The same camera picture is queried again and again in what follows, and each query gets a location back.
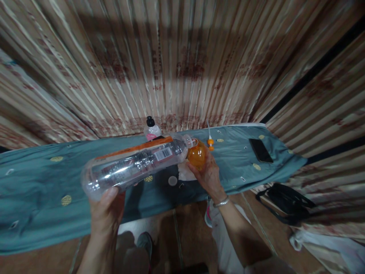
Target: smartphone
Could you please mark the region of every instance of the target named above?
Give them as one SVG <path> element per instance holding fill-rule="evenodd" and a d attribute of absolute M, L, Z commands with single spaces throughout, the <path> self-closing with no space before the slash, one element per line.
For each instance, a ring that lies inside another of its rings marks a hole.
<path fill-rule="evenodd" d="M 251 146 L 260 162 L 274 163 L 263 142 L 259 139 L 249 139 Z"/>

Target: curtain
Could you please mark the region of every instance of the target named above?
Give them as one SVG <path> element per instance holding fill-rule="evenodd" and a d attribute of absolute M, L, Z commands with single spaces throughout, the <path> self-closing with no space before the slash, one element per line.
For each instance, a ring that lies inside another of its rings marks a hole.
<path fill-rule="evenodd" d="M 365 145 L 302 167 L 288 186 L 316 203 L 300 229 L 365 241 Z"/>
<path fill-rule="evenodd" d="M 362 15 L 345 0 L 0 0 L 0 145 L 138 134 L 148 115 L 164 131 L 259 121 Z"/>
<path fill-rule="evenodd" d="M 304 157 L 363 137 L 364 56 L 362 33 L 266 123 L 268 129 Z M 290 80 L 278 85 L 277 95 L 273 92 L 267 100 L 278 102 L 306 71 L 284 73 L 281 78 Z M 317 204 L 310 210 L 313 217 L 303 221 L 300 229 L 365 240 L 364 155 L 365 146 L 354 148 L 305 166 L 289 179 L 288 186 Z"/>

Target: hand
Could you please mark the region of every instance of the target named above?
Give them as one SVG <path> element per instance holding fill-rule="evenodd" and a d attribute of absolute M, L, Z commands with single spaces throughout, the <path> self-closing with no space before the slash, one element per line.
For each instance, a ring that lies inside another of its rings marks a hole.
<path fill-rule="evenodd" d="M 124 213 L 125 192 L 118 194 L 118 188 L 108 189 L 101 200 L 90 200 L 91 236 L 97 238 L 113 237 L 117 234 Z"/>
<path fill-rule="evenodd" d="M 208 192 L 215 204 L 222 202 L 227 197 L 219 179 L 219 167 L 207 147 L 205 147 L 205 165 L 201 171 L 198 171 L 189 162 L 186 165 L 194 173 L 195 178 L 197 178 L 201 186 Z"/>

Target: clear plastic bottle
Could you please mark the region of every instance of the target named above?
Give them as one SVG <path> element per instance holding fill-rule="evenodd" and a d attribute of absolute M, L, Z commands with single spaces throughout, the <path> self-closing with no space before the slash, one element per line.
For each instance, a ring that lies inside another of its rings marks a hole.
<path fill-rule="evenodd" d="M 178 133 L 163 136 L 87 162 L 81 173 L 81 185 L 87 196 L 98 201 L 113 186 L 124 192 L 143 178 L 183 162 L 188 149 L 193 147 L 192 138 Z"/>

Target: bracelet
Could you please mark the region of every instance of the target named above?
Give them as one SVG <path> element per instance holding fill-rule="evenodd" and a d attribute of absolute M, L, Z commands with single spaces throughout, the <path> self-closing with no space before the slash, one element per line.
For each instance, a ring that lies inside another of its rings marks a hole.
<path fill-rule="evenodd" d="M 222 202 L 220 202 L 219 204 L 213 204 L 213 207 L 217 208 L 217 207 L 221 207 L 223 205 L 225 205 L 226 203 L 229 202 L 229 197 L 227 195 L 227 198 L 225 198 Z"/>

